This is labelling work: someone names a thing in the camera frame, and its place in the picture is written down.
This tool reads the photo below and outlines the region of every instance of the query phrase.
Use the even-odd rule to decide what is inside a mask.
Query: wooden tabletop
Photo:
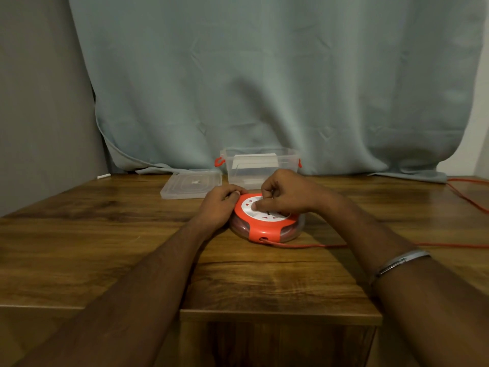
[[[169,176],[94,180],[0,219],[0,306],[81,309],[188,221],[201,200],[162,200]],[[489,244],[489,216],[445,185],[315,177],[416,242]],[[489,188],[457,184],[489,205]],[[342,243],[308,214],[297,244]],[[489,250],[429,249],[489,294]],[[229,229],[196,257],[180,318],[378,325],[382,313],[346,248],[283,250]]]

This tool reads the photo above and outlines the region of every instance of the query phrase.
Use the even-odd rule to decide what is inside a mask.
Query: forearm
[[[415,249],[335,192],[325,192],[318,213],[348,243],[368,276]],[[489,361],[489,300],[443,265],[430,258],[413,260],[379,278],[374,289],[426,365],[479,366]]]
[[[150,366],[212,232],[193,219],[18,366]]]

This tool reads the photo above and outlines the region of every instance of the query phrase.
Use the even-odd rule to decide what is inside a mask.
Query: orange cable
[[[464,200],[472,203],[475,207],[477,207],[479,210],[489,213],[489,209],[481,206],[479,203],[476,203],[474,200],[470,199],[468,196],[460,192],[457,188],[455,188],[452,184],[449,183],[449,181],[464,181],[464,182],[470,182],[470,183],[477,183],[477,184],[487,184],[489,185],[489,181],[487,180],[479,180],[479,179],[468,179],[468,178],[450,178],[447,180],[447,185],[454,191],[454,193],[463,198]],[[281,247],[281,248],[311,248],[311,247],[323,247],[323,248],[341,248],[341,247],[348,247],[347,244],[340,244],[340,245],[321,245],[321,244],[312,244],[312,245],[288,245],[286,243],[278,243],[278,242],[272,242],[269,241],[265,238],[261,238],[260,242],[254,242],[258,243],[261,245],[267,245],[267,246],[275,246],[275,247]],[[416,246],[433,246],[433,247],[460,247],[460,248],[489,248],[489,245],[465,245],[465,244],[460,244],[460,243],[430,243],[430,242],[419,242],[415,243]]]

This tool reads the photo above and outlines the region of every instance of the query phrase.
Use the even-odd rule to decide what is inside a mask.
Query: white wristband
[[[370,277],[369,284],[372,285],[377,278],[382,277],[389,270],[394,269],[395,267],[398,267],[401,264],[407,263],[408,261],[424,256],[431,256],[431,255],[428,251],[413,250],[408,253],[402,254],[401,256],[395,257],[394,259],[385,263],[374,275]]]

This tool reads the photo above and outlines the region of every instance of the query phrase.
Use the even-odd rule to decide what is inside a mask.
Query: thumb
[[[263,198],[251,205],[253,211],[280,211],[279,209],[279,198]]]
[[[238,200],[240,199],[241,197],[241,194],[240,192],[238,192],[237,190],[234,191],[233,193],[231,193],[229,195],[229,197],[227,198],[227,202],[232,206],[234,207],[236,205],[236,202],[238,202]]]

